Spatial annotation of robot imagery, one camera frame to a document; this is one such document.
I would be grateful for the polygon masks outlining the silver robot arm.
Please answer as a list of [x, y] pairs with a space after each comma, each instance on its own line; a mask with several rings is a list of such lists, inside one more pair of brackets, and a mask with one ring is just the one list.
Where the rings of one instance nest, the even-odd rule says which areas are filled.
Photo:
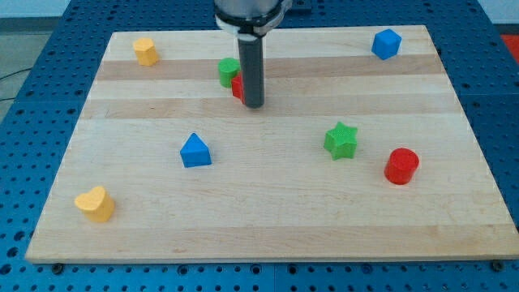
[[292, 0], [215, 0], [214, 12], [220, 29], [241, 41], [254, 41], [277, 27], [292, 3]]

